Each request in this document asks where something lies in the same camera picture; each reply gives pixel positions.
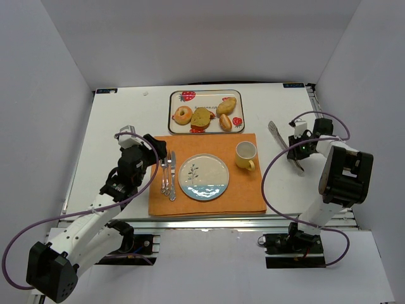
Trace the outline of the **metal serving tongs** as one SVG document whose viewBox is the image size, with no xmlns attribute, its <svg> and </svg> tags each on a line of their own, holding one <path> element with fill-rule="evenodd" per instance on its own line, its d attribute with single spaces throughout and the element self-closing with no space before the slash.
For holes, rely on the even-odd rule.
<svg viewBox="0 0 405 304">
<path fill-rule="evenodd" d="M 284 141 L 284 139 L 282 138 L 282 136 L 280 135 L 277 126 L 275 125 L 275 123 L 273 121 L 269 121 L 268 123 L 268 130 L 270 131 L 270 133 L 272 134 L 273 138 L 276 140 L 276 142 L 278 143 L 278 145 L 283 149 L 287 149 L 288 145 L 287 143 Z M 296 173 L 298 175 L 303 176 L 304 175 L 304 169 L 303 167 L 299 164 L 298 161 L 296 160 L 290 160 L 287 159 L 287 161 L 293 166 L 294 170 L 296 171 Z"/>
</svg>

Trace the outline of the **oblong golden bread roll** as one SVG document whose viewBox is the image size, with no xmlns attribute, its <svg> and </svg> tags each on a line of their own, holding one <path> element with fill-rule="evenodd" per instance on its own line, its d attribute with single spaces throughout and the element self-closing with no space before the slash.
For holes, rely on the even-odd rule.
<svg viewBox="0 0 405 304">
<path fill-rule="evenodd" d="M 221 115 L 229 115 L 235 109 L 237 104 L 237 99 L 233 97 L 223 98 L 223 101 L 218 105 L 216 109 L 216 115 L 220 117 Z"/>
</svg>

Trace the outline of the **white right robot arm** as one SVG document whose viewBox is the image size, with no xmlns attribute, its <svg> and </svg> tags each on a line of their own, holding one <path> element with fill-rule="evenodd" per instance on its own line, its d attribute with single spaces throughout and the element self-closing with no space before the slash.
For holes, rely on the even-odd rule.
<svg viewBox="0 0 405 304">
<path fill-rule="evenodd" d="M 362 204 L 368 195 L 373 155 L 348 146 L 333 136 L 333 122 L 317 118 L 313 130 L 305 121 L 291 122 L 289 160 L 298 161 L 318 153 L 326 158 L 318 184 L 320 197 L 289 225 L 286 242 L 296 246 L 317 242 L 321 228 L 341 210 Z"/>
</svg>

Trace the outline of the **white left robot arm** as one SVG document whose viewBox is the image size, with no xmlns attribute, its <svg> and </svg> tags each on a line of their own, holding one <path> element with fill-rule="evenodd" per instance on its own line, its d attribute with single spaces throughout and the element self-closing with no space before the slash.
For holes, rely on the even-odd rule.
<svg viewBox="0 0 405 304">
<path fill-rule="evenodd" d="M 138 193 L 147 168 L 157 167 L 167 156 L 166 142 L 150 134 L 137 137 L 127 133 L 117 140 L 121 157 L 89 205 L 89 212 L 29 251 L 26 281 L 55 303 L 65 301 L 79 277 L 105 256 L 132 249 L 133 227 L 115 217 Z"/>
</svg>

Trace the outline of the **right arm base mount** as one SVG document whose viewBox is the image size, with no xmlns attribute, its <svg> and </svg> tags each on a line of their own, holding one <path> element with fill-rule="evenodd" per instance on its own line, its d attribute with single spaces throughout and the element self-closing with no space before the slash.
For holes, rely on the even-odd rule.
<svg viewBox="0 0 405 304">
<path fill-rule="evenodd" d="M 325 268 L 320 235 L 309 235 L 291 222 L 288 233 L 263 234 L 258 246 L 265 249 L 267 269 Z"/>
</svg>

